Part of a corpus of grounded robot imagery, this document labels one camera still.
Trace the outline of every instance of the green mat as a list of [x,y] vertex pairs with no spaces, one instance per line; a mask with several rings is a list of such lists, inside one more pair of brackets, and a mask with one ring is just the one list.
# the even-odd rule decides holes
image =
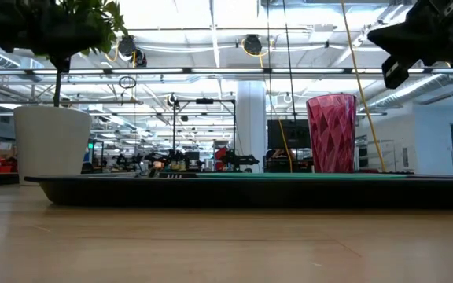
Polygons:
[[200,178],[274,178],[274,179],[387,179],[406,178],[398,174],[368,173],[197,173]]

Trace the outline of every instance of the potted plant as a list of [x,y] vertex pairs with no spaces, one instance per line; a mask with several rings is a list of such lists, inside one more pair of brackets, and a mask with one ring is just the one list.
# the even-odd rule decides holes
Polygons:
[[107,53],[116,44],[123,26],[120,5],[109,0],[34,0],[22,6],[24,17],[39,23],[30,32],[39,39],[31,49],[47,56],[57,68],[51,107],[19,107],[14,110],[20,184],[24,176],[77,175],[90,134],[88,114],[60,107],[61,75],[69,72],[74,53]]

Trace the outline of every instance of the wooden floor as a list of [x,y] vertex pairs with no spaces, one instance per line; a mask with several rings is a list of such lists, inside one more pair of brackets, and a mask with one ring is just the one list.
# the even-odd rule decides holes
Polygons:
[[3,186],[0,282],[453,283],[453,211],[64,208]]

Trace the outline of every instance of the metal frame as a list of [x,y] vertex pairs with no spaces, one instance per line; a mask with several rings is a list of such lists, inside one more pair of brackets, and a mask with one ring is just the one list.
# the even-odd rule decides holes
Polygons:
[[[179,102],[185,103],[178,112],[176,112],[176,105],[178,105]],[[234,143],[233,143],[233,148],[235,152],[235,133],[237,132],[237,106],[235,104],[235,99],[207,99],[207,98],[199,98],[199,99],[176,99],[174,100],[174,104],[172,105],[172,150],[176,150],[176,116],[190,103],[195,103],[195,104],[206,104],[204,102],[209,102],[207,104],[211,103],[220,103],[221,105],[224,106],[224,102],[230,102],[231,104],[234,105],[234,111],[230,111],[228,107],[225,107],[225,109],[234,117],[234,125],[224,125],[225,127],[234,127]]]

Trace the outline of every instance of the ceiling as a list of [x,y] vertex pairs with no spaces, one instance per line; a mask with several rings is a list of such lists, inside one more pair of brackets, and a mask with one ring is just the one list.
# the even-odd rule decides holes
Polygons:
[[[286,0],[286,15],[282,1],[271,0],[120,0],[121,13],[126,27],[134,36],[138,48],[144,51],[148,68],[352,68],[352,58],[348,48],[348,36],[344,27],[341,5],[336,0]],[[396,2],[375,0],[347,1],[346,16],[355,46],[358,68],[376,68],[388,57],[366,39],[372,28],[383,24],[395,24],[404,20],[411,6],[396,5]],[[246,35],[258,35],[266,53],[260,60],[242,49]],[[61,96],[85,104],[74,105],[90,112],[114,112],[121,114],[138,113],[140,116],[120,116],[122,122],[94,118],[93,136],[104,138],[108,143],[124,143],[124,139],[144,138],[147,145],[169,146],[167,139],[172,136],[169,120],[171,116],[151,114],[169,113],[166,99],[174,94],[178,99],[210,97],[235,99],[240,80],[265,80],[267,95],[272,95],[275,110],[291,112],[291,101],[285,99],[293,85],[297,112],[304,112],[304,102],[316,95],[331,93],[358,93],[355,74],[296,74],[293,80],[288,74],[268,76],[264,74],[153,74],[130,75],[137,81],[135,88],[124,90],[119,86],[125,75],[80,75],[75,69],[131,68],[131,62],[118,56],[116,48],[109,54],[76,54],[72,58],[72,73],[62,78]],[[13,62],[29,62],[29,58],[42,64],[35,66],[53,68],[42,57],[35,57],[29,50],[15,50],[0,56]],[[421,75],[411,76],[407,83],[422,79]],[[45,102],[51,100],[55,78],[52,74],[41,74],[34,80],[22,75],[0,74],[0,101],[13,103],[1,107],[0,112],[22,105],[23,101]],[[362,86],[369,103],[385,93],[380,73],[362,75]],[[130,98],[138,103],[129,103]],[[379,111],[388,111],[388,105]],[[181,145],[194,144],[208,149],[213,140],[229,139],[232,133],[230,113],[224,105],[190,105],[185,112],[222,112],[221,116],[190,116],[188,122],[179,122]],[[131,134],[127,125],[134,127]],[[199,126],[215,125],[201,132]],[[121,130],[117,138],[111,136],[113,130]]]

